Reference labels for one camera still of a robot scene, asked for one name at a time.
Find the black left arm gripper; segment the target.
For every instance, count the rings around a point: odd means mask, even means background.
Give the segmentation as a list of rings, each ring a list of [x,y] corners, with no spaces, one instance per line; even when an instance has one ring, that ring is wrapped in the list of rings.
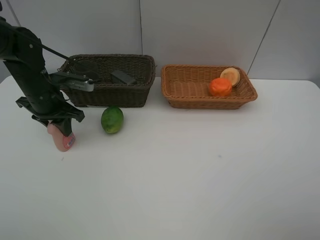
[[[51,121],[56,121],[56,127],[65,137],[73,133],[71,119],[80,123],[85,118],[84,112],[66,102],[61,94],[26,94],[15,102],[19,108],[30,112],[33,120],[46,128]]]

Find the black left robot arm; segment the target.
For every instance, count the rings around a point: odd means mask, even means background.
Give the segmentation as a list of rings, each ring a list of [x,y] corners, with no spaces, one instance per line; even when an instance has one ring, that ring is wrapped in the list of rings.
[[[0,19],[0,59],[24,94],[16,104],[27,109],[32,119],[45,127],[53,124],[68,137],[72,133],[72,119],[81,122],[85,115],[67,103],[60,88],[68,81],[81,83],[88,78],[61,71],[49,74],[43,49],[45,45],[29,29]]]

